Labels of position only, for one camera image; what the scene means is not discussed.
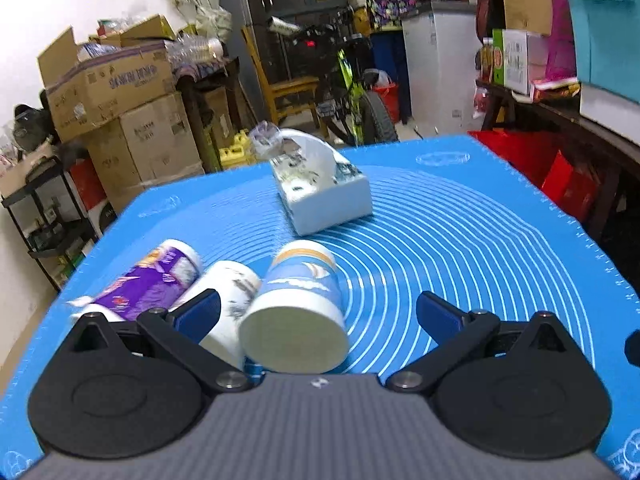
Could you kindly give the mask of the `blue sailboat paper cup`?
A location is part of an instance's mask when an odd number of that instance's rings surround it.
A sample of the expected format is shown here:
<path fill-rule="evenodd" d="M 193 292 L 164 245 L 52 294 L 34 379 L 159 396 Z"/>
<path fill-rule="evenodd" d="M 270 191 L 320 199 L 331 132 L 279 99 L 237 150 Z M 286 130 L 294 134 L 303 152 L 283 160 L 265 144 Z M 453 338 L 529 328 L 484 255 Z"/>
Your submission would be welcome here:
<path fill-rule="evenodd" d="M 239 341 L 273 372 L 322 374 L 341 365 L 349 342 L 332 252 L 312 240 L 284 245 L 242 317 Z"/>

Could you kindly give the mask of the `purple paper cup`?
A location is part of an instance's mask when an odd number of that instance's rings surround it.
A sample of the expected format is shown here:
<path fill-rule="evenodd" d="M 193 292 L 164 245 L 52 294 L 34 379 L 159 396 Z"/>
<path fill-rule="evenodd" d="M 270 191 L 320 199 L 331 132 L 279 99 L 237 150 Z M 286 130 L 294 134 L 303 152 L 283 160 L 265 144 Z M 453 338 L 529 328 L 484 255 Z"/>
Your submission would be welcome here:
<path fill-rule="evenodd" d="M 164 240 L 98 296 L 70 302 L 70 324 L 102 313 L 107 321 L 134 321 L 151 308 L 171 308 L 204 272 L 198 253 L 181 240 Z"/>

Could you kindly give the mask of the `white patterned paper cup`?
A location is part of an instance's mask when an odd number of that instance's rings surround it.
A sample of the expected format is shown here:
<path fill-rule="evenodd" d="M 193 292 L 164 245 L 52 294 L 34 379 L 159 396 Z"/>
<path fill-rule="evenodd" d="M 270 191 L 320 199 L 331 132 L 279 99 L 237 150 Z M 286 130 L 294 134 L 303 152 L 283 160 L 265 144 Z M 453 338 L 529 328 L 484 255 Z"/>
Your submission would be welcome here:
<path fill-rule="evenodd" d="M 220 318 L 200 341 L 200 346 L 242 370 L 245 356 L 238 328 L 261 282 L 259 276 L 242 263 L 217 261 L 174 303 L 172 310 L 181 307 L 205 289 L 215 289 L 220 296 Z"/>

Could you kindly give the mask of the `dark wooden side table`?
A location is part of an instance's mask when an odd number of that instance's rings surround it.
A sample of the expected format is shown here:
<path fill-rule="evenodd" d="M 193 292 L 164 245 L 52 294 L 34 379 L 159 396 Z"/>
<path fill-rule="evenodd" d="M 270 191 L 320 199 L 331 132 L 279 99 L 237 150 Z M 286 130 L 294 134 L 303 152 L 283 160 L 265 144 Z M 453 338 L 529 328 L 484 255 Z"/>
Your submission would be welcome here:
<path fill-rule="evenodd" d="M 548 130 L 560 136 L 560 144 L 574 157 L 585 158 L 604 172 L 601 191 L 582 224 L 591 238 L 602 240 L 624 193 L 639 192 L 639 147 L 578 112 L 579 100 L 518 102 L 510 90 L 478 80 L 488 91 L 483 122 L 485 130 L 504 127 L 511 130 Z"/>

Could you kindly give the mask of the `blue silicone baking mat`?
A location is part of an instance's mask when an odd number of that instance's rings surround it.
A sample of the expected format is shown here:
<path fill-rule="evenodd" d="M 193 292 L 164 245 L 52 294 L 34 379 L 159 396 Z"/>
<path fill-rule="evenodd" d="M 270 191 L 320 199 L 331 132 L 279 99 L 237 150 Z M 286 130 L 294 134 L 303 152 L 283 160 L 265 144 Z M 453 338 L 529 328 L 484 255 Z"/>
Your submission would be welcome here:
<path fill-rule="evenodd" d="M 623 478 L 639 474 L 639 371 L 625 356 L 639 326 L 632 285 L 580 223 L 469 136 L 355 148 L 369 179 L 370 217 L 317 235 L 336 259 L 349 355 L 344 371 L 387 377 L 431 350 L 414 315 L 431 290 L 463 310 L 523 321 L 553 312 L 608 388 L 613 416 L 598 453 Z M 93 296 L 164 240 L 204 266 L 231 260 L 264 274 L 294 236 L 266 164 L 151 188 L 138 196 L 64 287 L 32 337 L 1 402 L 1 472 L 42 455 L 27 399 L 70 329 L 70 304 Z"/>

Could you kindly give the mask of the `black metal shelf rack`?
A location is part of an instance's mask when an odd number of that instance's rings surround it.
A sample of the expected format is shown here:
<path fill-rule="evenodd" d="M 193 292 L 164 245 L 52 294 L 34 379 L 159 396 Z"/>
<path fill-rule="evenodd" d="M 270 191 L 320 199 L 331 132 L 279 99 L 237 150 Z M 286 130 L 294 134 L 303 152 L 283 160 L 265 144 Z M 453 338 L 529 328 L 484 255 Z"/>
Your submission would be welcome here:
<path fill-rule="evenodd" d="M 58 155 L 27 159 L 1 178 L 1 206 L 27 255 L 59 292 L 99 239 L 73 173 L 89 177 L 90 160 Z"/>

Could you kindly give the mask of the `red bag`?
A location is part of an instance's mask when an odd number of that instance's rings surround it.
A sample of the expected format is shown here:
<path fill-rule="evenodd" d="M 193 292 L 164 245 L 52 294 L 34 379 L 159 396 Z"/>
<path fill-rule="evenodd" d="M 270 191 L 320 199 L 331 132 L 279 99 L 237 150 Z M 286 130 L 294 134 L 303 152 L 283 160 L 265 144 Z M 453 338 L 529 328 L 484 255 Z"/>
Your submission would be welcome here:
<path fill-rule="evenodd" d="M 600 179 L 582 160 L 570 158 L 560 136 L 537 130 L 472 130 L 469 135 L 518 170 L 556 206 L 583 222 L 600 191 Z"/>

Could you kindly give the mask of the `lower cardboard box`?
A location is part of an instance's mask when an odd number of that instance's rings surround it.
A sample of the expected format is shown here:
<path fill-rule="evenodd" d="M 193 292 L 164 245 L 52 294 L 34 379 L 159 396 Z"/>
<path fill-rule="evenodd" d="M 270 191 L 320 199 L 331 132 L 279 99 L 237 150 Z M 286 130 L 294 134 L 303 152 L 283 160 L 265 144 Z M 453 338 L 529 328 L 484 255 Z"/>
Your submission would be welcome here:
<path fill-rule="evenodd" d="M 82 142 L 118 214 L 148 188 L 204 174 L 178 92 L 130 110 Z"/>

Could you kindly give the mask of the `cardboard box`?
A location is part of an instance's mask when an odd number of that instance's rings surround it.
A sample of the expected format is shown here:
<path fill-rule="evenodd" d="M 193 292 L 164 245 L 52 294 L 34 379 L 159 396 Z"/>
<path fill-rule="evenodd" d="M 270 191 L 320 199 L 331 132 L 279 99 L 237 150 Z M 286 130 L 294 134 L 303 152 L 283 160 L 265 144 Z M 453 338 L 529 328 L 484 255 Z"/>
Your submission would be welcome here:
<path fill-rule="evenodd" d="M 204 174 L 178 92 L 130 110 L 82 142 L 118 214 L 148 188 Z"/>
<path fill-rule="evenodd" d="M 66 29 L 38 56 L 58 136 L 68 142 L 175 90 L 162 40 L 113 48 L 76 44 Z"/>

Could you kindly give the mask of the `yellow plastic jug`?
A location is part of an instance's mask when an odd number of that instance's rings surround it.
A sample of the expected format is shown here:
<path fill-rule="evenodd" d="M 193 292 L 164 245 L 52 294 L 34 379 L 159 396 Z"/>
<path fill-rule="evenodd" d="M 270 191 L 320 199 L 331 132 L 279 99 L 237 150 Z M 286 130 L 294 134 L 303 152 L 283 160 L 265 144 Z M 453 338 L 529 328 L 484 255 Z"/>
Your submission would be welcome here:
<path fill-rule="evenodd" d="M 247 130 L 241 130 L 233 137 L 233 144 L 219 150 L 223 170 L 254 165 L 256 157 Z"/>

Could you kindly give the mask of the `white tissue box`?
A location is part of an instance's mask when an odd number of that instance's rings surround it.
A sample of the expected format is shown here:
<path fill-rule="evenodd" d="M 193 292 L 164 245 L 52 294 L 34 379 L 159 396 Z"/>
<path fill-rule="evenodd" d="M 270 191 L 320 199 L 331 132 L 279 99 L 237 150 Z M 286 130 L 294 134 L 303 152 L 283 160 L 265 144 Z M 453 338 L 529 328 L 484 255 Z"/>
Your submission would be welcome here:
<path fill-rule="evenodd" d="M 372 214 L 368 178 L 318 136 L 261 122 L 248 138 L 257 158 L 270 163 L 297 235 L 312 235 Z"/>

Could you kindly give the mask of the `green and white carton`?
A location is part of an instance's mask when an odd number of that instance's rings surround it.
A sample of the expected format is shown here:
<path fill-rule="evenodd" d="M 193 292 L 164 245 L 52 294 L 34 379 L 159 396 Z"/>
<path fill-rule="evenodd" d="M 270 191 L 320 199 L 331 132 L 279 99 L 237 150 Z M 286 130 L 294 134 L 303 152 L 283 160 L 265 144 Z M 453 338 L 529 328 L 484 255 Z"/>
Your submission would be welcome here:
<path fill-rule="evenodd" d="M 528 96 L 532 83 L 544 79 L 548 64 L 548 37 L 516 29 L 495 29 L 494 83 Z"/>

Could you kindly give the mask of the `upper cardboard box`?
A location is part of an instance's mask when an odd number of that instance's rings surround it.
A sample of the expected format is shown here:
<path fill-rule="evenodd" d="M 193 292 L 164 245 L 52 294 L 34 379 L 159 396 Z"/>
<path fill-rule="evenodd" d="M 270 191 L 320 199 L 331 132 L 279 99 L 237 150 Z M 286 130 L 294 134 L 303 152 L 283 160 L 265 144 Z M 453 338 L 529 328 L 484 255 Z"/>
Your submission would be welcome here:
<path fill-rule="evenodd" d="M 76 44 L 66 29 L 38 56 L 58 136 L 68 142 L 175 90 L 162 40 L 113 48 Z"/>

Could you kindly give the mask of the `black and green bicycle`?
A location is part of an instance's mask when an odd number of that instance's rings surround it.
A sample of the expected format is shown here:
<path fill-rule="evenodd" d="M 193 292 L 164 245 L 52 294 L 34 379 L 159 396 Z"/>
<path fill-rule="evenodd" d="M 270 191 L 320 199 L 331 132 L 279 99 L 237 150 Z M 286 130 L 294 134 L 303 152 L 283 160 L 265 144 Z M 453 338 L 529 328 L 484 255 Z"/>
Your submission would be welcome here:
<path fill-rule="evenodd" d="M 354 29 L 354 10 L 338 9 L 326 24 L 297 25 L 271 15 L 270 32 L 285 38 L 319 81 L 314 110 L 320 124 L 345 145 L 363 146 L 398 140 L 395 123 L 374 91 L 371 41 Z"/>

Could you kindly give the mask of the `red bucket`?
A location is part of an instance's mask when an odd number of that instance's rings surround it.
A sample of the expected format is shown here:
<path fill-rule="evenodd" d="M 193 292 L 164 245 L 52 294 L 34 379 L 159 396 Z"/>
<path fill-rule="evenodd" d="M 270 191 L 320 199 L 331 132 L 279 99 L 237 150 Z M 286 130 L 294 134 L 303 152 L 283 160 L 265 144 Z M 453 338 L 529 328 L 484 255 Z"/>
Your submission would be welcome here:
<path fill-rule="evenodd" d="M 390 114 L 390 118 L 392 118 L 392 122 L 394 124 L 400 122 L 398 84 L 391 82 L 386 86 L 375 86 L 373 91 L 381 98 L 388 114 Z"/>

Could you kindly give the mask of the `teal plastic storage bin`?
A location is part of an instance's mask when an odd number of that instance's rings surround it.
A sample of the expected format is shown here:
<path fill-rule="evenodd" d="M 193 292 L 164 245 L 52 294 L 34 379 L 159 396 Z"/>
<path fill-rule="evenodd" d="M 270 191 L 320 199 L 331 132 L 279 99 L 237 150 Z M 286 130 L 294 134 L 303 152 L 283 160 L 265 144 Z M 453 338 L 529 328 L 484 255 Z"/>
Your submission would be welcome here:
<path fill-rule="evenodd" d="M 568 0 L 583 84 L 639 101 L 639 0 Z"/>

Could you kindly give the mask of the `wooden chair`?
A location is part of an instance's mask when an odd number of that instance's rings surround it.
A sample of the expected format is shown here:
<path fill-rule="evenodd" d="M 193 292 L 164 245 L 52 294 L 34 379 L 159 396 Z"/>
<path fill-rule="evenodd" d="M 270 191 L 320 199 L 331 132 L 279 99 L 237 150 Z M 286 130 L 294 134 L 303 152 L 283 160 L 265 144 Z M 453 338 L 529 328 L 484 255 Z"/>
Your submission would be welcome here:
<path fill-rule="evenodd" d="M 268 80 L 264 66 L 262 66 L 262 60 L 248 26 L 241 28 L 241 36 L 254 65 L 262 89 L 262 96 L 268 108 L 270 122 L 280 126 L 285 118 L 309 110 L 314 124 L 320 129 L 322 136 L 327 139 L 329 137 L 328 128 L 319 117 L 314 100 L 314 92 L 318 89 L 320 80 L 313 76 L 303 76 L 272 84 Z"/>

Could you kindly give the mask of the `white refrigerator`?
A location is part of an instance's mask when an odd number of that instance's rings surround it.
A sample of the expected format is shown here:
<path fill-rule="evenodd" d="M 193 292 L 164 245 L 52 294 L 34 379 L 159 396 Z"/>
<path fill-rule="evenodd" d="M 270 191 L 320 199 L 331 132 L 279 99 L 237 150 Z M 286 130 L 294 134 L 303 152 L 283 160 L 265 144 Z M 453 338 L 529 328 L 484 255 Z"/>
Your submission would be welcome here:
<path fill-rule="evenodd" d="M 412 117 L 421 136 L 477 130 L 476 6 L 431 0 L 402 19 Z"/>

